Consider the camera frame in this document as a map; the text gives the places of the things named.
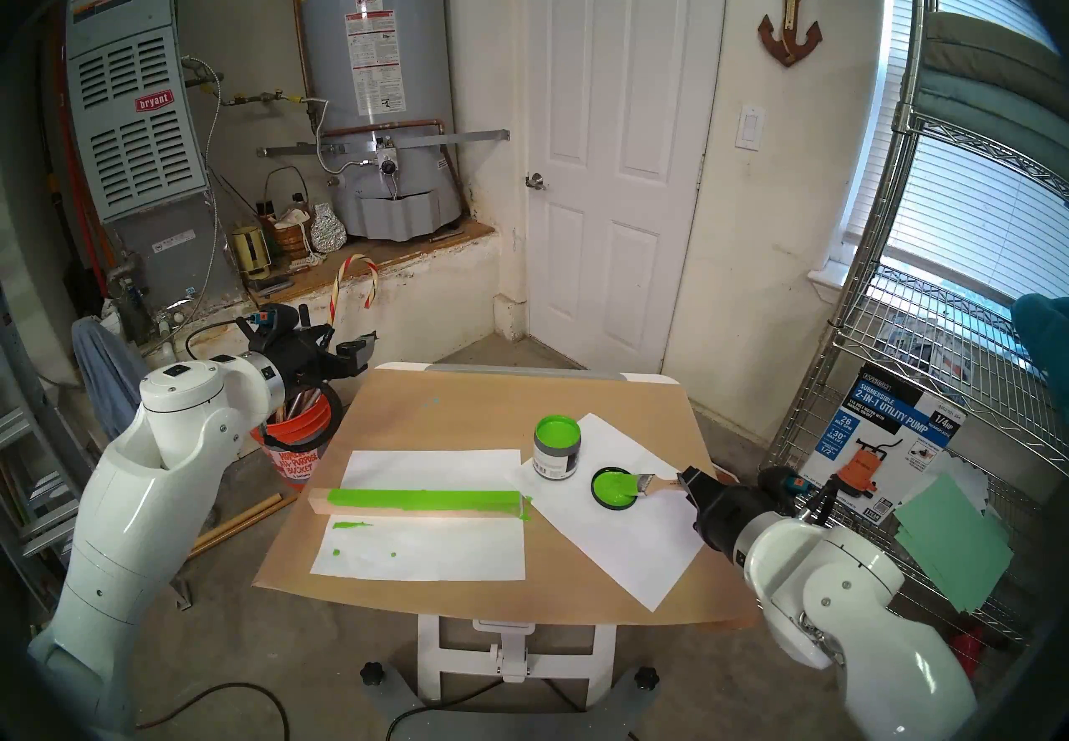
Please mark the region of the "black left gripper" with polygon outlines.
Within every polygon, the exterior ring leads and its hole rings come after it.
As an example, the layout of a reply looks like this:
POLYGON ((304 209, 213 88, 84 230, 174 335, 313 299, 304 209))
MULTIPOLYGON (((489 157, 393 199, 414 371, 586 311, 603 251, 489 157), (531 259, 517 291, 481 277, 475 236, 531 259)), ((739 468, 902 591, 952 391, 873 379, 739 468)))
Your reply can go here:
POLYGON ((343 379, 343 375, 361 375, 367 371, 376 346, 377 331, 338 342, 336 355, 327 349, 332 337, 334 326, 329 323, 298 326, 279 335, 278 371, 284 384, 284 393, 298 395, 324 382, 343 379))

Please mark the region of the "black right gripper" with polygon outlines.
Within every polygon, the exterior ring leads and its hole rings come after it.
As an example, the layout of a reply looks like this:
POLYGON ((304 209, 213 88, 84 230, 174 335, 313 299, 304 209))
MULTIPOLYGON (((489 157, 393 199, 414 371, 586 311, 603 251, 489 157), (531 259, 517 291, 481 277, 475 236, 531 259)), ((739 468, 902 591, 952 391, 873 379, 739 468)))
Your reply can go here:
POLYGON ((758 485, 728 485, 701 468, 679 472, 679 485, 695 511, 694 527, 706 546, 735 560, 745 527, 766 512, 773 521, 790 514, 790 480, 759 479, 758 485))

